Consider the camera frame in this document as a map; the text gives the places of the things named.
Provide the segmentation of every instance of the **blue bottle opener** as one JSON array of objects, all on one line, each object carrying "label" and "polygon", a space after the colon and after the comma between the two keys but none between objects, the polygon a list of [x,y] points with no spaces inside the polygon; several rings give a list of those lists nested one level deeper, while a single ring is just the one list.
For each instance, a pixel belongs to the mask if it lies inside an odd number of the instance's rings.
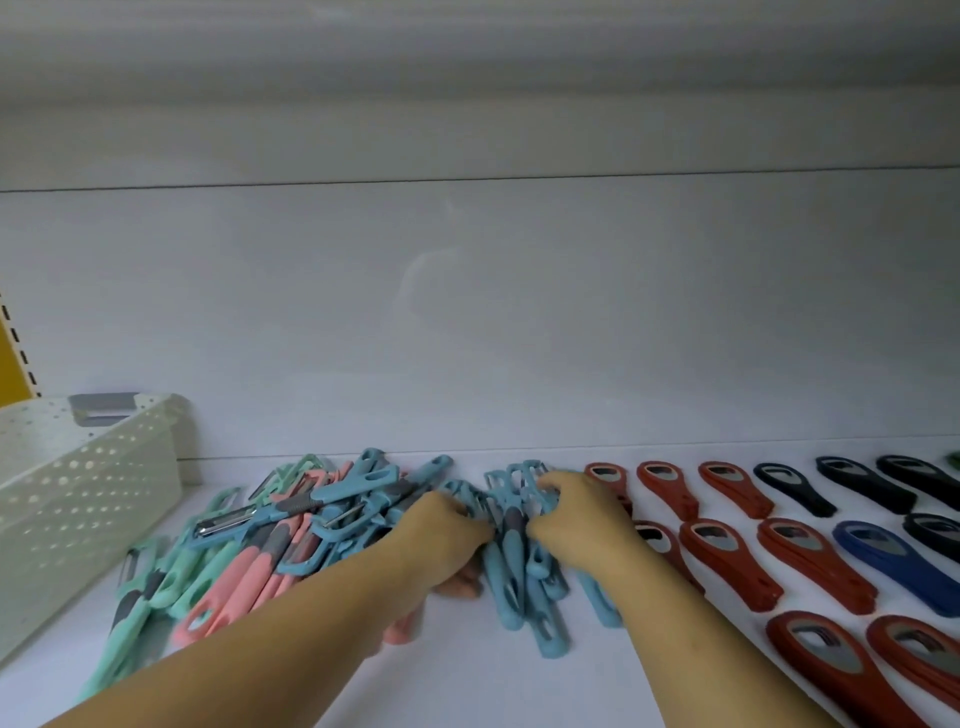
[{"label": "blue bottle opener", "polygon": [[[528,468],[531,473],[535,473],[537,470],[546,472],[546,466],[539,460],[526,460],[522,465]],[[545,493],[536,487],[526,490],[530,497],[537,498],[540,501],[540,509],[543,513],[550,513],[559,503],[559,497],[553,493]],[[597,583],[596,579],[587,573],[577,571],[577,581],[579,581],[580,586],[583,587],[584,593],[587,595],[587,599],[589,599],[590,605],[593,607],[593,612],[600,620],[600,623],[610,629],[622,627],[623,618],[616,610],[616,607],[613,606],[611,599]]]},{"label": "blue bottle opener", "polygon": [[[440,490],[450,493],[467,507],[470,518],[488,521],[497,526],[496,517],[487,501],[487,494],[477,490],[465,480],[447,480]],[[516,584],[503,558],[503,551],[497,539],[483,544],[480,548],[484,573],[496,605],[496,615],[505,629],[515,632],[523,627],[524,614],[520,608]]]},{"label": "blue bottle opener", "polygon": [[543,590],[543,583],[526,574],[527,612],[526,618],[533,630],[534,639],[540,656],[556,660],[570,651],[570,640],[557,608]]},{"label": "blue bottle opener", "polygon": [[[507,472],[513,477],[519,475],[520,492],[528,501],[539,503],[541,512],[546,513],[547,511],[543,510],[544,501],[537,488],[537,478],[547,472],[547,467],[539,460],[524,460],[522,463],[508,465]],[[526,570],[539,580],[551,601],[560,601],[570,593],[559,562],[539,541],[530,542]]]},{"label": "blue bottle opener", "polygon": [[503,553],[504,563],[511,586],[516,593],[516,604],[521,615],[526,611],[526,551],[527,517],[523,509],[523,496],[514,487],[506,471],[484,473],[487,495],[500,511],[497,525],[497,541]]},{"label": "blue bottle opener", "polygon": [[833,538],[941,617],[960,617],[960,584],[926,561],[897,534],[873,523],[843,521],[833,529]]}]

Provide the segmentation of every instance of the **white plastic basket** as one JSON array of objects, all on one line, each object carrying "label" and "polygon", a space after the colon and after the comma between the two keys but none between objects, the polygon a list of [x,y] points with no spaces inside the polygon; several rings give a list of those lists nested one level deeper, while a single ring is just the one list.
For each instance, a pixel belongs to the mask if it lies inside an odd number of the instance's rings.
[{"label": "white plastic basket", "polygon": [[0,662],[180,499],[170,395],[0,409]]}]

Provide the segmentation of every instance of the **bottle opener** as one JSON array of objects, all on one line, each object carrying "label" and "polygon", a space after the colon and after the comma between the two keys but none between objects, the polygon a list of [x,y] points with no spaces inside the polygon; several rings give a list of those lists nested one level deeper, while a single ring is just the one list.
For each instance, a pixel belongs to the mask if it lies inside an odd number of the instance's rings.
[{"label": "bottle opener", "polygon": [[843,627],[812,612],[784,612],[767,622],[780,656],[870,728],[928,728],[883,679],[867,650]]},{"label": "bottle opener", "polygon": [[953,637],[919,619],[888,615],[867,627],[867,643],[903,677],[960,713],[960,643]]},{"label": "bottle opener", "polygon": [[754,475],[790,496],[818,519],[828,519],[837,512],[837,507],[821,496],[810,485],[803,473],[782,463],[760,463],[754,467]]},{"label": "bottle opener", "polygon": [[767,519],[756,528],[756,539],[784,564],[816,582],[852,614],[869,615],[876,608],[876,587],[806,523]]},{"label": "bottle opener", "polygon": [[752,612],[769,612],[783,587],[756,562],[731,526],[712,519],[682,523],[680,543],[733,587]]},{"label": "bottle opener", "polygon": [[765,519],[774,510],[774,501],[761,493],[747,472],[733,463],[709,460],[697,468],[708,486],[728,497],[748,518]]},{"label": "bottle opener", "polygon": [[924,546],[960,564],[960,523],[933,513],[908,513],[903,530]]},{"label": "bottle opener", "polygon": [[909,513],[917,503],[916,493],[884,480],[867,466],[847,457],[818,457],[817,471],[837,485],[868,497],[874,503],[879,503],[888,511],[901,516]]},{"label": "bottle opener", "polygon": [[898,582],[941,617],[960,617],[960,584],[897,534],[873,523],[843,521],[833,529],[833,540],[864,564]]},{"label": "bottle opener", "polygon": [[935,465],[907,455],[884,455],[876,459],[876,469],[960,510],[960,481]]},{"label": "bottle opener", "polygon": [[684,472],[672,463],[647,460],[636,466],[636,476],[659,496],[681,521],[693,521],[700,515],[700,501],[686,487]]}]

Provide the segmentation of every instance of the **basket handle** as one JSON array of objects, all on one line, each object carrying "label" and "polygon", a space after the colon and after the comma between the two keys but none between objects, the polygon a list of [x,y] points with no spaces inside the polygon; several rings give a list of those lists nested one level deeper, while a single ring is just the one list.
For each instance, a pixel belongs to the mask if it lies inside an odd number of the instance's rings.
[{"label": "basket handle", "polygon": [[110,427],[136,414],[136,392],[71,395],[73,421],[80,427]]}]

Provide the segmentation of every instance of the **right hand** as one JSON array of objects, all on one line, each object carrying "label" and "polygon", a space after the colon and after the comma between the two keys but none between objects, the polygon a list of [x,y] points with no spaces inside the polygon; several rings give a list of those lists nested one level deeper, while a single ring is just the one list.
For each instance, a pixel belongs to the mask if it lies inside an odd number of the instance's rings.
[{"label": "right hand", "polygon": [[613,493],[589,475],[550,471],[537,487],[560,491],[560,504],[531,519],[527,534],[565,566],[596,578],[611,560],[643,543]]}]

